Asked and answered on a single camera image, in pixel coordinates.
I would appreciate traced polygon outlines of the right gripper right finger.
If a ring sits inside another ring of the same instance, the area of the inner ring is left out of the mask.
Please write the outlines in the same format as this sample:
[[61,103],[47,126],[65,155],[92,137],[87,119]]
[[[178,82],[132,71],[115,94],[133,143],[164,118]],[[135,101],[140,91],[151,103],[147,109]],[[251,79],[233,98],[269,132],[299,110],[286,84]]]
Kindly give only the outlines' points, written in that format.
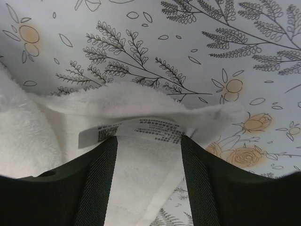
[[196,226],[298,226],[301,174],[272,179],[218,158],[188,136],[182,162]]

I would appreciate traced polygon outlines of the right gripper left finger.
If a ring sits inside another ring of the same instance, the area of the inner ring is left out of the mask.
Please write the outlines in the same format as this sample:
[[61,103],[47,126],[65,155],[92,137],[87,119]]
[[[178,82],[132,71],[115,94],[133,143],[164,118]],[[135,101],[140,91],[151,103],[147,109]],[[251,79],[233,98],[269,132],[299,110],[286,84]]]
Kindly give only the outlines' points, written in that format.
[[37,177],[0,178],[3,226],[102,226],[118,141],[111,137],[86,154]]

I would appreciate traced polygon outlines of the white towel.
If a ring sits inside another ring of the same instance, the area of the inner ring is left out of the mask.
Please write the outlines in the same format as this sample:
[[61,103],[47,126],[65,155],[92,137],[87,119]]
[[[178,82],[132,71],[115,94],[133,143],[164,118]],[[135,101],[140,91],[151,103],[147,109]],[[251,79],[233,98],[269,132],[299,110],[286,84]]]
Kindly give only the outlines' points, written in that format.
[[208,146],[243,114],[235,102],[189,110],[164,93],[133,82],[38,96],[25,92],[1,66],[0,173],[11,178],[38,176],[117,136],[105,224],[148,226],[184,171],[180,145],[138,132],[139,121],[169,122],[177,138],[185,133]]

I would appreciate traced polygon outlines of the floral patterned table mat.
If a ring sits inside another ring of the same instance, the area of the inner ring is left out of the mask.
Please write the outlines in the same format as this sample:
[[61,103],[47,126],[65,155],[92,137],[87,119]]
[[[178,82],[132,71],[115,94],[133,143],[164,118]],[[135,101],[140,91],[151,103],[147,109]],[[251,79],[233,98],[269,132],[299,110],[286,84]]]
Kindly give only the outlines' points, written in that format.
[[96,125],[173,112],[244,172],[300,172],[300,1],[1,1],[2,174],[74,159]]

